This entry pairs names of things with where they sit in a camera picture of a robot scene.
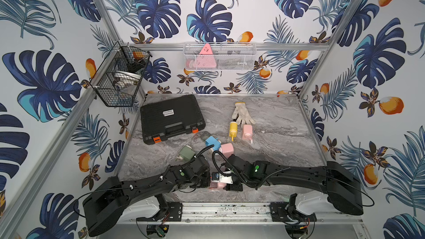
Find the pink pencil sharpener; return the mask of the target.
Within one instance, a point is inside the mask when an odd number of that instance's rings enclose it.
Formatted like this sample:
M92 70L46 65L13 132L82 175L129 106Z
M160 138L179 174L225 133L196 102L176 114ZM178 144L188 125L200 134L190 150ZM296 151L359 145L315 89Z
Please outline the pink pencil sharpener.
M214 182L212 181L209 185L210 190L224 190L227 187L227 183Z
M226 143L220 146L219 152L221 152L225 158L229 158L234 153L234 146L232 143Z
M244 125L242 128L242 140L253 144L253 127L252 125Z

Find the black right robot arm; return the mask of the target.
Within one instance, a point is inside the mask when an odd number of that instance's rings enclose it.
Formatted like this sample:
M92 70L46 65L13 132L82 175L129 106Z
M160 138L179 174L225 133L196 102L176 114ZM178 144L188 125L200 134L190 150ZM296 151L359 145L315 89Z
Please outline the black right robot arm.
M328 196L336 210L354 216L363 215L367 207L363 204L363 197L367 194L362 190L360 179L337 162L328 161L326 166L319 167L283 166L263 160L249 163L234 154L227 158L214 151L211 155L213 165L223 176L225 173L216 156L224 160L232 177L249 188L288 185L319 191Z

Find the blue pencil sharpener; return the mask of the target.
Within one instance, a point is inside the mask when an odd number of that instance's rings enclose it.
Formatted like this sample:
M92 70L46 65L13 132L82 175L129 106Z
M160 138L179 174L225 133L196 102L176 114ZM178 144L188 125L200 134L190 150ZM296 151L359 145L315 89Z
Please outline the blue pencil sharpener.
M209 150L212 152L218 151L221 147L221 142L213 136L208 137L205 140L205 144L207 145L207 147L210 146Z

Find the yellow pencil sharpener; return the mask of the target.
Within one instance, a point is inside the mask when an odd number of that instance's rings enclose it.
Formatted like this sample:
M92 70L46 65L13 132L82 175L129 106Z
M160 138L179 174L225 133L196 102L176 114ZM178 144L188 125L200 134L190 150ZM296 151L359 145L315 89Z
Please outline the yellow pencil sharpener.
M229 124L229 137L231 138L232 141L234 141L234 139L237 137L237 133L238 133L238 124L236 121L232 121Z

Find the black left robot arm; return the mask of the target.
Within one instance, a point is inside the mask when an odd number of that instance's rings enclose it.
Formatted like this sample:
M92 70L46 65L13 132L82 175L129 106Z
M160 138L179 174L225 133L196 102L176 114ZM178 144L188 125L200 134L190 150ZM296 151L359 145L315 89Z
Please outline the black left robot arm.
M177 166L168 166L160 173L145 179L121 181L107 179L83 201L88 234L96 237L113 228L123 212L132 204L180 189L199 189L209 185L210 166L204 153L207 148Z

